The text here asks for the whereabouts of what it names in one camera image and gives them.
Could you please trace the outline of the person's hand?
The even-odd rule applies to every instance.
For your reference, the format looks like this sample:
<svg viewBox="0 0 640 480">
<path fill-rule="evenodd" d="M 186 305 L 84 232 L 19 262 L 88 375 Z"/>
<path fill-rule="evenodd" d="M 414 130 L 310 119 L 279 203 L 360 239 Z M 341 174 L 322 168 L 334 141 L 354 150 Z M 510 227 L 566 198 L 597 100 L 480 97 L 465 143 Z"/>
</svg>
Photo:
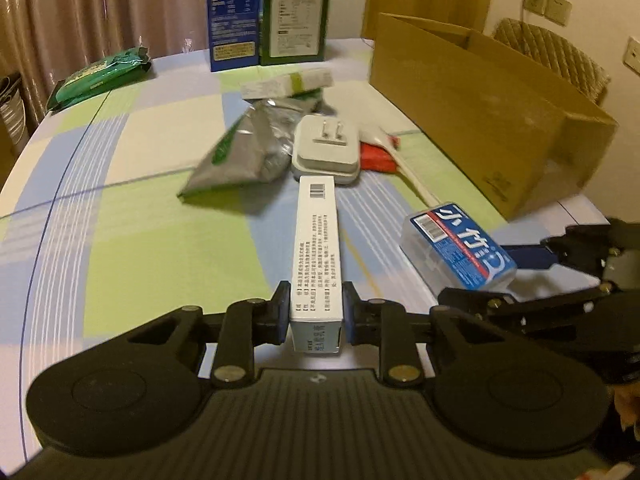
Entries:
<svg viewBox="0 0 640 480">
<path fill-rule="evenodd" d="M 639 421 L 640 384 L 618 385 L 612 387 L 614 405 L 620 415 L 623 430 Z"/>
</svg>

